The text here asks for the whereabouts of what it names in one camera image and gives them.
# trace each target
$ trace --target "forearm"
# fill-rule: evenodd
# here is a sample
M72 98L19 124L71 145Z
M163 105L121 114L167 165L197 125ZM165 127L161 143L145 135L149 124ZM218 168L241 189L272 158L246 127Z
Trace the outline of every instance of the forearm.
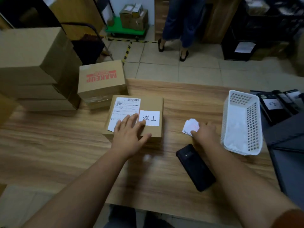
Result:
M93 227L125 161L109 150L51 199L24 227Z
M297 208L283 193L219 143L201 144L217 181L244 227L271 227L283 212Z

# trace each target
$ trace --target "blue pants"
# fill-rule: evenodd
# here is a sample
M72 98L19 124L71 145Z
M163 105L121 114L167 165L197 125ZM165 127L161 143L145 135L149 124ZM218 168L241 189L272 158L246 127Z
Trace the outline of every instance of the blue pants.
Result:
M206 0L171 0L163 30L164 40L179 39L188 48L203 19Z
M143 228L174 228L168 222L147 211ZM110 205L109 222L104 228L136 228L135 209L125 206Z

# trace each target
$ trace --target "white wall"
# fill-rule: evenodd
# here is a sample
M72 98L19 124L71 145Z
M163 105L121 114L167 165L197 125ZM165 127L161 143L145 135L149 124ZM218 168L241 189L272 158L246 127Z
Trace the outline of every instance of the white wall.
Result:
M114 13L119 17L119 12L126 4L141 3L148 10L149 24L154 25L154 0L110 0Z

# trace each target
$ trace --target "black smartphone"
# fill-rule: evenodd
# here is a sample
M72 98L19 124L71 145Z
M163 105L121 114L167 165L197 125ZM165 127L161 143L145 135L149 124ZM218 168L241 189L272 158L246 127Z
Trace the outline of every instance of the black smartphone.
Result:
M198 191L204 191L215 182L215 176L196 152L192 144L177 151L176 156Z

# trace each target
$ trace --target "hand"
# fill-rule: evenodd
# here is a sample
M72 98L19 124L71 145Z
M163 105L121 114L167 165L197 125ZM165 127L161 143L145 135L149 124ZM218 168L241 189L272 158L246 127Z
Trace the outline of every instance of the hand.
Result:
M142 126L146 125L146 120L137 122L132 128L133 122L137 117L138 114L133 114L131 117L127 115L122 122L119 120L114 128L111 150L126 159L135 155L152 136L151 133L148 133L140 140L138 139L138 131Z
M193 138L199 142L201 145L205 145L207 143L219 143L219 136L215 132L215 125L212 122L208 123L199 123L199 130L195 132L191 131Z

